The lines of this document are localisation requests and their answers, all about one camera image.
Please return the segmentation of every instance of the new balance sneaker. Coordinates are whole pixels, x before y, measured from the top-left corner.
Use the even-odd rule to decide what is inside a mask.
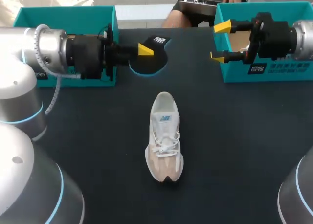
[[[177,181],[184,166],[180,153],[179,113],[167,92],[160,93],[151,109],[149,145],[145,156],[152,176],[163,182]]]

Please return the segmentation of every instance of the new balance logo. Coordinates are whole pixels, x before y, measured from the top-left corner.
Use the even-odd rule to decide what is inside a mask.
[[[163,43],[165,42],[165,38],[161,38],[161,37],[156,37],[153,39],[155,42],[158,42],[158,43]]]
[[[171,116],[170,115],[164,115],[161,117],[160,122],[164,122],[164,121],[170,121],[171,120]]]

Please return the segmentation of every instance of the shoe sole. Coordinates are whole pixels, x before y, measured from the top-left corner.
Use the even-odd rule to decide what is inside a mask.
[[[148,162],[148,150],[149,150],[149,145],[147,146],[147,148],[146,148],[146,150],[145,150],[145,157],[146,157],[146,162],[147,162],[149,171],[150,171],[152,177],[153,177],[155,180],[157,180],[157,181],[159,181],[159,182],[164,182],[164,181],[166,180],[166,178],[168,178],[168,177],[166,177],[164,181],[160,181],[160,180],[158,180],[158,179],[154,176],[154,174],[153,174],[153,172],[152,172],[152,170],[151,170],[151,168],[150,168],[150,164],[149,164],[149,162]],[[182,154],[180,154],[180,172],[179,172],[179,176],[178,176],[177,180],[180,178],[180,176],[181,176],[181,174],[182,174],[183,168],[184,168],[184,157],[182,156]]]

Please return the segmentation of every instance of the person's leg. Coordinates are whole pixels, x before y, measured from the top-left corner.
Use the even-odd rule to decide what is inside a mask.
[[[163,24],[163,28],[191,27],[190,20],[179,10],[172,10]]]

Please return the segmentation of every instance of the shoe tongue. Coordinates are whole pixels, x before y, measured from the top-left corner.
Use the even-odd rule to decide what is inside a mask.
[[[153,129],[158,139],[164,136],[175,137],[178,122],[179,116],[174,112],[156,112],[152,114]]]

